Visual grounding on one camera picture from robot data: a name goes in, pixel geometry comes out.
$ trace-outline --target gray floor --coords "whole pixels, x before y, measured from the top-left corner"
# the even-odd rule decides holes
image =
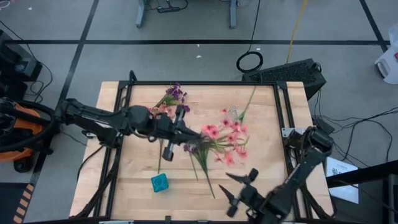
[[[87,39],[250,39],[257,0],[242,0],[238,26],[230,30],[228,3],[217,0],[188,0],[186,10],[170,14],[146,12],[144,26],[134,25],[137,1],[100,0]],[[184,1],[173,0],[176,6]],[[0,11],[0,20],[24,39],[73,39],[81,36],[93,0],[15,1]],[[255,39],[289,40],[303,0],[262,1]],[[388,27],[398,22],[394,0],[367,1],[382,36],[388,40]],[[297,40],[377,40],[358,0],[309,0],[295,38]],[[55,107],[68,74],[76,45],[31,45],[35,56],[54,75],[44,91],[43,104]],[[101,82],[125,80],[134,70],[139,80],[240,80],[236,59],[247,45],[85,45],[68,97],[95,105]],[[264,56],[263,68],[285,63],[287,45],[253,45]],[[398,87],[384,83],[374,69],[382,54],[380,46],[296,45],[290,61],[313,58],[320,62],[327,84],[322,90],[322,114],[332,118],[367,117],[395,107]],[[243,63],[254,64],[251,58]],[[43,70],[39,80],[47,83]],[[310,107],[315,106],[315,98]],[[398,134],[393,116],[377,120]],[[84,141],[76,127],[65,132]],[[334,135],[345,150],[349,132]],[[375,124],[361,124],[353,138],[350,153],[368,165],[384,162],[388,136]],[[398,159],[398,143],[392,143],[390,160]],[[45,160],[40,179],[27,212],[26,222],[66,218],[76,186],[76,173],[84,146],[64,135],[52,142],[54,154]],[[333,152],[333,157],[341,156]],[[0,182],[27,182],[31,173],[18,174],[10,163],[0,164]],[[381,183],[362,184],[362,189],[381,198]],[[380,223],[382,208],[360,194],[359,205],[336,200],[338,217]]]

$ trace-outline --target wooden tabletop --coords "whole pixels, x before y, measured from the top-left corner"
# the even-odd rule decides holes
[[[112,111],[116,98],[118,82],[103,82],[97,107]],[[203,124],[218,124],[220,110],[238,106],[242,112],[251,96],[253,86],[183,86],[188,92],[187,104],[191,112],[185,116],[188,127],[200,131]],[[167,86],[134,86],[130,105],[154,106],[164,95]],[[302,83],[288,83],[290,104],[295,125],[307,128],[312,125],[310,111]],[[282,108],[283,93],[280,91]],[[284,111],[285,125],[288,125]],[[214,162],[209,154],[208,166],[211,184],[215,193],[212,197],[206,177],[195,161],[198,171],[196,180],[189,155],[181,147],[174,148],[173,162],[162,160],[160,173],[169,179],[169,189],[155,193],[150,179],[156,175],[159,162],[159,143],[146,139],[126,136],[123,142],[118,181],[113,202],[113,219],[164,220],[171,215],[173,220],[231,220],[226,216],[228,200],[218,187],[223,185],[237,194],[242,185],[229,179],[225,172],[245,175],[252,168],[259,171],[253,186],[262,195],[283,183],[287,177],[279,122],[275,108],[274,92],[271,86],[257,86],[246,112],[244,123],[248,125],[250,140],[247,144],[248,158],[243,164],[227,166]],[[85,158],[99,148],[98,141],[88,140]],[[73,199],[70,215],[76,215],[89,201],[100,180],[105,150],[91,158],[81,170]],[[307,179],[309,191],[328,213],[333,213],[325,173],[319,165]],[[108,193],[103,196],[104,208]],[[240,204],[234,220],[247,220],[246,208]]]

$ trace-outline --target table leg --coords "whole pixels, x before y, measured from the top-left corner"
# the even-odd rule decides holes
[[[236,5],[238,0],[231,0],[229,5],[229,28],[234,29],[236,27]]]
[[[141,28],[142,21],[144,20],[145,3],[146,3],[146,0],[138,0],[139,5],[138,5],[137,20],[136,20],[137,28]]]

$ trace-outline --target yellow cable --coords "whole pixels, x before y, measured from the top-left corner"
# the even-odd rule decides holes
[[[291,38],[290,44],[289,44],[289,53],[287,54],[286,63],[289,62],[290,54],[292,53],[292,48],[293,48],[294,34],[296,33],[297,26],[299,26],[299,22],[300,22],[300,20],[301,20],[301,17],[303,16],[303,13],[304,13],[304,10],[305,10],[305,6],[307,6],[307,3],[308,3],[308,0],[304,0],[303,6],[301,7],[300,15],[298,16],[298,19],[297,19],[297,21],[296,21],[296,25],[294,26],[292,38]]]

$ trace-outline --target teal cube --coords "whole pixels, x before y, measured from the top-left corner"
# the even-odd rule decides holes
[[[157,175],[156,177],[151,178],[150,181],[152,181],[154,192],[161,192],[169,187],[166,174]]]

